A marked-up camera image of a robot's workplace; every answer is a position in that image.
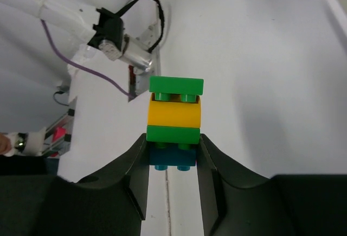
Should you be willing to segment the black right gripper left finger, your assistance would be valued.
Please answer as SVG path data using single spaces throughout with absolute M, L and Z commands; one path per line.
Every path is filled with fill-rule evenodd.
M 77 183 L 54 175 L 1 177 L 1 235 L 140 235 L 149 145 L 142 134 Z

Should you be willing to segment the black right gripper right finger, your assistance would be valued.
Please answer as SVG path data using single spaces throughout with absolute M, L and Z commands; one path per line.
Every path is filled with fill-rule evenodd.
M 263 177 L 206 135 L 197 147 L 205 235 L 346 235 L 346 176 Z

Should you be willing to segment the bee lego stack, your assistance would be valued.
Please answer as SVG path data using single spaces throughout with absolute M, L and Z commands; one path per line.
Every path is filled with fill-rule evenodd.
M 177 167 L 188 171 L 196 164 L 201 134 L 201 96 L 204 80 L 152 76 L 146 140 L 150 165 L 158 171 Z

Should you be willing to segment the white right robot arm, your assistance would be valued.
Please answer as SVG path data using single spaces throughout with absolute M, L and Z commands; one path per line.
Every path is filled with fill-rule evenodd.
M 1 0 L 80 39 L 60 175 L 1 178 L 1 230 L 346 235 L 346 44 L 325 0 Z

